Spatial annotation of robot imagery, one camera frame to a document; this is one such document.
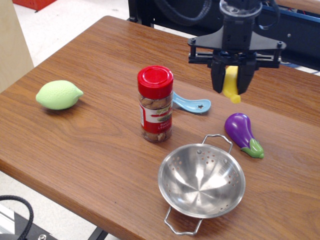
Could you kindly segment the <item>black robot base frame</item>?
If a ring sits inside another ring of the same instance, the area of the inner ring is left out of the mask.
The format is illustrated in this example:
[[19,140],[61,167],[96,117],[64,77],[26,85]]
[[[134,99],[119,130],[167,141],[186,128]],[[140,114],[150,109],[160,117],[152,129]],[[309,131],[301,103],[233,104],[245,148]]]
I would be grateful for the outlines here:
[[[201,22],[192,26],[183,26],[172,22],[158,8],[153,0],[130,0],[129,19],[148,27],[154,25],[177,30],[194,36],[203,36],[218,31],[223,26],[223,15],[219,10],[219,1],[212,1],[211,8]],[[281,57],[285,62],[314,70],[320,69],[320,16],[314,10],[302,10],[287,7],[280,3],[279,23],[262,30],[258,26],[254,31],[264,37],[283,41],[286,49]]]

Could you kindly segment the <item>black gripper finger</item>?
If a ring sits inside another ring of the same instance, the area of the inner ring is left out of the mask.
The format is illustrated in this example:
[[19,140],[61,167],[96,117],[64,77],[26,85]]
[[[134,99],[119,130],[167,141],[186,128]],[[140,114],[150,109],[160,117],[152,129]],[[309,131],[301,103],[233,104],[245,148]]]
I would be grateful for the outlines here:
[[212,87],[217,93],[221,93],[226,75],[226,63],[220,56],[213,55],[210,68]]
[[247,91],[258,69],[256,56],[246,56],[240,59],[237,72],[237,90],[239,95]]

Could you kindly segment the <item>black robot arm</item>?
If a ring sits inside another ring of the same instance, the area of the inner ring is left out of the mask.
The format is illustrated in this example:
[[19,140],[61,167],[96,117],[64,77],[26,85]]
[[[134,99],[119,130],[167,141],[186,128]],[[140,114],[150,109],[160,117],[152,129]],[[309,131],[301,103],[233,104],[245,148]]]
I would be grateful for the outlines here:
[[254,32],[262,8],[261,0],[222,0],[219,3],[222,28],[188,40],[189,63],[206,64],[211,69],[212,87],[216,92],[223,90],[227,66],[238,67],[238,94],[247,91],[259,68],[280,66],[286,44]]

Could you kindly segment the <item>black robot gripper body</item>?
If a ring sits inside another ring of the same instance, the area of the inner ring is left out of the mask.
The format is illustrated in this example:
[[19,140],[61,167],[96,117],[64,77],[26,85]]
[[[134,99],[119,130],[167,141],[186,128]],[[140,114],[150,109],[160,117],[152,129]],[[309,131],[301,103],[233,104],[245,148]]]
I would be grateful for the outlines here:
[[211,34],[188,40],[191,64],[207,64],[211,61],[229,66],[246,66],[253,63],[258,68],[278,68],[286,43],[254,32],[255,17],[226,15],[223,27]]

